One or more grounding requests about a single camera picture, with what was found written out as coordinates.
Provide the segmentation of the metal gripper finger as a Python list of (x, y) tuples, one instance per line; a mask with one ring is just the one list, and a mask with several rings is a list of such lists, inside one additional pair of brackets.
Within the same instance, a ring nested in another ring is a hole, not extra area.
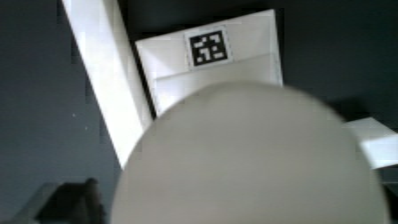
[(44, 183), (6, 224), (106, 224), (97, 180)]

